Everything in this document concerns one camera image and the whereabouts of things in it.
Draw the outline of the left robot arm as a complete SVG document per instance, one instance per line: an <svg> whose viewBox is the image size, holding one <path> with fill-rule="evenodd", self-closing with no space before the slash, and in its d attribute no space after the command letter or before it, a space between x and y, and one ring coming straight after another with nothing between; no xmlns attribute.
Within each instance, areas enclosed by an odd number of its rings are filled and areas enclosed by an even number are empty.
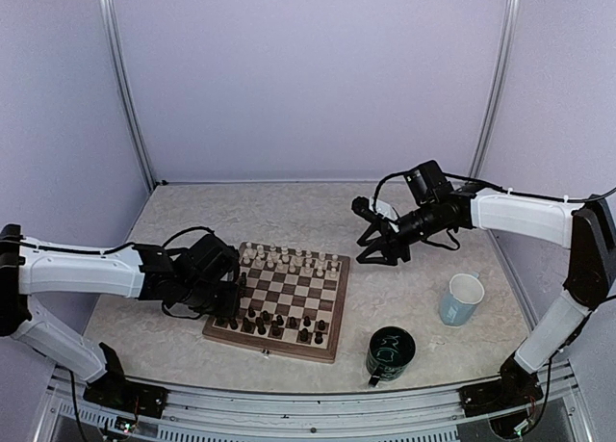
<svg viewBox="0 0 616 442"><path fill-rule="evenodd" d="M190 247L129 242L71 247L27 238L18 224L1 231L1 333L78 375L116 408L135 398L116 352L83 337L38 300L40 293L113 295L182 304L195 319L236 314L240 254L207 229Z"/></svg>

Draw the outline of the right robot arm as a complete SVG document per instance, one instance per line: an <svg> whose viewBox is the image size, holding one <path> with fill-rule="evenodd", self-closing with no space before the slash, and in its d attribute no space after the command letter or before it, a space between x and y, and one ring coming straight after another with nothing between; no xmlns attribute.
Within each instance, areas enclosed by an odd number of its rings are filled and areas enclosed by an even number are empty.
<svg viewBox="0 0 616 442"><path fill-rule="evenodd" d="M361 264L394 266L410 259L410 247L458 229L486 230L508 242L530 242L525 260L532 273L549 280L558 268L561 290L545 305L542 318L500 368L492 397L503 407L525 396L537 371L577 339L594 311L608 301L615 282L615 223L605 200L592 195L567 198L520 196L482 185L415 189L417 207L398 215L376 197L359 196L353 213L369 223L360 237Z"/></svg>

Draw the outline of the dark king piece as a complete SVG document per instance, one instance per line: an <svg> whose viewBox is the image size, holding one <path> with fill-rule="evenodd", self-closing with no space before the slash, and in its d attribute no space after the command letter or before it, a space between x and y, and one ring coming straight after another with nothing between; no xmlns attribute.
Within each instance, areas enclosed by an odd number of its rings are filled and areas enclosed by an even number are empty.
<svg viewBox="0 0 616 442"><path fill-rule="evenodd" d="M241 298L250 298L251 297L251 289L247 286L247 276L246 273L241 273L238 279L238 286L240 288Z"/></svg>

